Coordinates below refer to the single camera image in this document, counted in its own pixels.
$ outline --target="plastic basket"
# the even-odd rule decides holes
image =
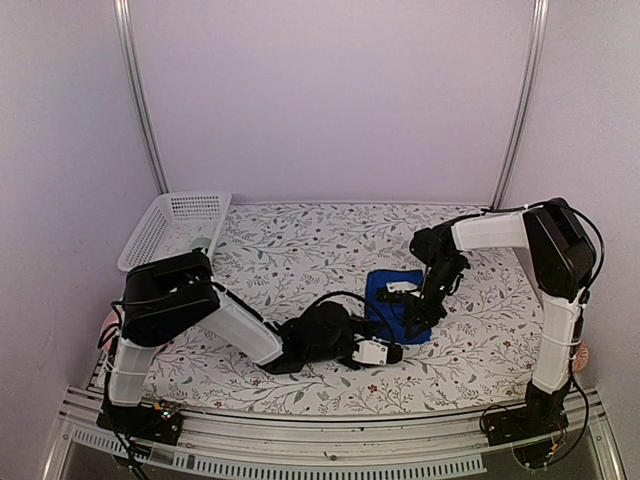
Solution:
[[[229,192],[181,192],[160,195],[138,222],[118,258],[128,272],[144,263],[206,249],[209,259],[222,233],[231,203]]]

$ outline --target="blue cloth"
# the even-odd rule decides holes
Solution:
[[[367,286],[365,288],[365,298],[373,305],[378,307],[380,313],[384,315],[391,324],[393,332],[396,334],[396,342],[404,345],[418,345],[428,342],[431,339],[431,329],[426,330],[415,338],[407,339],[405,337],[404,326],[401,319],[404,318],[404,304],[394,303],[393,308],[388,302],[379,302],[376,300],[376,291],[379,288],[386,287],[389,282],[411,282],[414,285],[422,285],[424,272],[422,270],[396,271],[396,270],[374,270],[367,275]],[[373,322],[379,321],[378,316],[369,308],[365,310],[365,317]],[[376,334],[385,340],[391,340],[389,332],[386,328],[381,328]]]

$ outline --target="wall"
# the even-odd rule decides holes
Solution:
[[[561,195],[602,230],[586,313],[591,369],[629,478],[640,478],[640,3],[551,2],[507,205]]]
[[[0,45],[0,478],[33,480],[155,192],[112,2],[3,2]]]
[[[491,201],[532,0],[131,3],[173,190]]]

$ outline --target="floral tablecloth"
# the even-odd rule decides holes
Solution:
[[[427,205],[232,206],[216,279],[267,321],[297,316],[333,290],[364,293],[367,273],[422,265],[413,232],[477,208]],[[533,373],[542,312],[511,250],[468,255],[460,288],[430,342],[397,365],[352,371],[336,362],[269,375],[197,326],[159,353],[145,395],[191,406],[297,415],[417,413],[520,398]],[[362,312],[356,303],[353,312]]]

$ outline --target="blue fabric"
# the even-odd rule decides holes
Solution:
[[[400,322],[400,319],[404,318],[404,304],[394,303],[392,309],[388,302],[379,302],[376,300],[376,291],[379,288],[386,287],[389,282],[411,282],[414,285],[420,286],[423,276],[424,272],[422,270],[374,270],[367,275],[365,298],[378,307],[380,313],[382,313],[391,324],[393,332],[396,334],[396,341],[404,345],[419,345],[428,342],[431,339],[431,330],[426,330],[417,337],[408,340],[405,337],[404,326]],[[367,308],[365,312],[367,319],[374,322],[379,321],[378,316],[370,311],[370,309]],[[381,328],[376,335],[385,340],[391,340],[386,328]]]

